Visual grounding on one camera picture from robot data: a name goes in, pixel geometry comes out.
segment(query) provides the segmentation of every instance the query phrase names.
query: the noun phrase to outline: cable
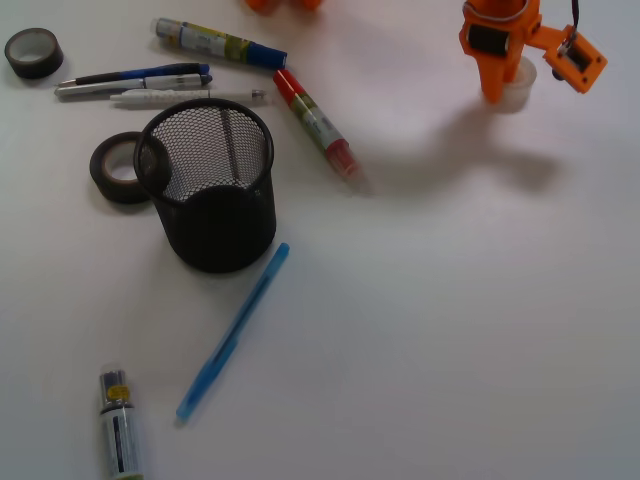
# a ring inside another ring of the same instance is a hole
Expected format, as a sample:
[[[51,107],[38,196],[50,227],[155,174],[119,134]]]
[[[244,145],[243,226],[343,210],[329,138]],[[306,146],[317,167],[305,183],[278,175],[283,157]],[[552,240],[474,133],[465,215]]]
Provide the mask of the cable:
[[[578,36],[578,20],[580,20],[580,5],[578,1],[579,0],[571,0],[571,13],[573,14],[573,31],[567,39],[567,48],[573,45],[573,42]]]
[[[506,22],[515,20],[520,15],[522,15],[527,10],[527,7],[529,6],[529,2],[530,0],[526,0],[526,2],[524,3],[524,7],[522,7],[522,10],[520,10],[515,15],[511,15],[510,17],[490,17],[489,15],[482,15],[481,13],[478,12],[476,7],[471,2],[464,2],[464,4],[462,5],[462,11],[464,12],[468,8],[469,10],[473,11],[476,17],[481,18],[483,20],[489,20],[490,22],[506,23]]]

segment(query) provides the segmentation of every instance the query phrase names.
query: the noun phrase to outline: red marker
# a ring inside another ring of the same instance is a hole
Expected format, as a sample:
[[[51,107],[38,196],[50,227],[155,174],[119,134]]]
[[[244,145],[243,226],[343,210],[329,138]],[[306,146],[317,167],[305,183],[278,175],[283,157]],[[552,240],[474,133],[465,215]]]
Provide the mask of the red marker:
[[[322,110],[318,108],[316,102],[302,88],[302,85],[291,75],[291,72],[285,69],[278,70],[273,81],[309,135],[322,148],[333,168],[343,178],[355,179],[360,167],[349,148],[349,143],[322,113]]]

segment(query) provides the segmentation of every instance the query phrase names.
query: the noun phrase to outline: blue cap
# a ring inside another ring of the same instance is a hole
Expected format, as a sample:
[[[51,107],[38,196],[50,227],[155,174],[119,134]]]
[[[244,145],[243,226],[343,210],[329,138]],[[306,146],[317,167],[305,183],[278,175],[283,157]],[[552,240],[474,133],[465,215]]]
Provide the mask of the blue cap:
[[[284,68],[287,63],[287,53],[251,42],[247,49],[247,63],[257,67],[279,70]]]

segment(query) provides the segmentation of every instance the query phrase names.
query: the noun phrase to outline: black wire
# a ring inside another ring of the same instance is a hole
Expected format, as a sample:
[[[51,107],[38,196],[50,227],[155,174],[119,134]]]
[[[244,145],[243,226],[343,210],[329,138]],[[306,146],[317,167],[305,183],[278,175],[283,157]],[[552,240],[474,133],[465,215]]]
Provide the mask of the black wire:
[[[571,0],[571,11],[573,12],[573,29],[578,30],[578,20],[580,19],[580,5],[578,0]]]
[[[578,0],[571,0],[571,12],[573,13],[573,32],[569,37],[569,46],[571,46],[578,35],[578,20],[580,20],[580,5]]]

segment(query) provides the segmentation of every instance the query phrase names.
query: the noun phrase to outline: white pen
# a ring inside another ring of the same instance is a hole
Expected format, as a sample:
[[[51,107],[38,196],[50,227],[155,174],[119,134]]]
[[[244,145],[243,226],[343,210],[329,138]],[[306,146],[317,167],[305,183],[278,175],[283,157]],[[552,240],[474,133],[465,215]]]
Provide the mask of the white pen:
[[[238,103],[263,103],[267,92],[247,90],[244,92],[224,92],[217,90],[128,90],[121,95],[111,95],[111,100],[122,105],[170,105],[195,98],[220,98]]]
[[[72,95],[107,95],[110,93],[122,93],[134,89],[170,89],[170,88],[197,88],[211,82],[211,75],[165,75],[161,77],[132,78],[130,80],[118,80],[115,82],[92,83],[90,85],[78,85],[74,87],[58,87],[54,93],[58,97]]]

